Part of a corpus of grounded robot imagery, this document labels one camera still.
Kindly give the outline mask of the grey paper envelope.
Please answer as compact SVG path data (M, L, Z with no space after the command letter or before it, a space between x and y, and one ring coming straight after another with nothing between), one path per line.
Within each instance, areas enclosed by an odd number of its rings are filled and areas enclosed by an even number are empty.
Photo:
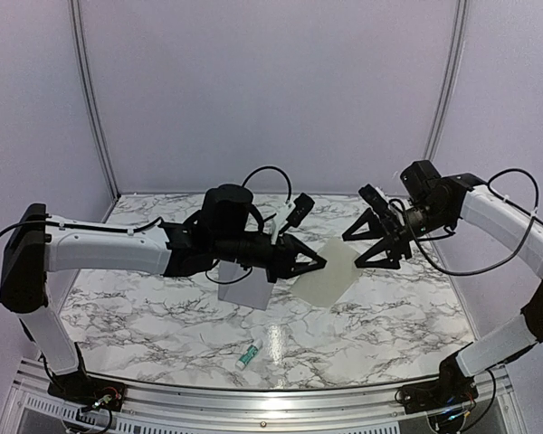
M273 284L267 280L266 270L254 268L247 273L239 264L223 261L217 273L218 299L242 307L266 310Z

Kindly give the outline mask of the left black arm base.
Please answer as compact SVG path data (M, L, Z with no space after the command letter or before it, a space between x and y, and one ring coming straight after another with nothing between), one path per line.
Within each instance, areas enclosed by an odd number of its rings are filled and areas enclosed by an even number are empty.
M65 401L80 404L82 407L88 407L90 410L96 410L94 406L96 401L100 401L105 396L110 396L110 401L102 402L100 408L120 411L126 390L126 384L123 382L94 378L91 380L90 385L81 391L78 388L72 389L70 386L61 389L51 382L48 387L48 394Z

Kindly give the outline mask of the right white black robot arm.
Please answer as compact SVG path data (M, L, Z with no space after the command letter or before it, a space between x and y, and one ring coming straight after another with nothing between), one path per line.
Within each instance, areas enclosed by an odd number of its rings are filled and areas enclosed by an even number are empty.
M372 240L374 245L355 261L359 269L399 269L410 259L411 249L421 249L424 236L445 229L454 232L460 221L485 232L506 248L508 256L481 269L455 271L430 265L454 278L489 273L520 259L538 278L529 302L504 325L448 356L439 365L439 376L430 396L448 405L461 395L479 373L516 359L543 343L543 221L538 217L540 195L527 211L498 193L492 181L471 173L442 176L429 160L414 161L400 179L409 202L386 198L373 185L358 191L368 208L343 232L344 241Z

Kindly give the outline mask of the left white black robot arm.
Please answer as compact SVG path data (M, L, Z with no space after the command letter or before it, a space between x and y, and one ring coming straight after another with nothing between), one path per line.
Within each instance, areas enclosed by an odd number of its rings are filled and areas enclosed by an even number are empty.
M52 309L46 282L50 272L69 269L139 271L187 278L211 270L217 261L263 269L268 282L324 269L317 252L290 235L313 208L305 193L275 213L271 232L238 184L209 189L201 208L184 222L162 218L143 226L111 226L50 215L31 204L21 220L0 231L7 236L0 278L0 304L15 313L51 371L51 393L90 401L105 384L87 374L81 351Z

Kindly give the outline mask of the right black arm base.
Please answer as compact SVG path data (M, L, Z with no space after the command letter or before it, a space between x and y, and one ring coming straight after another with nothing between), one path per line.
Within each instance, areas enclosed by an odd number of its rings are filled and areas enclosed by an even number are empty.
M395 401L403 406L406 414L472 403L478 397L479 393L473 381L467 381L463 386L453 390L442 388L442 382L438 379L408 383L395 393Z

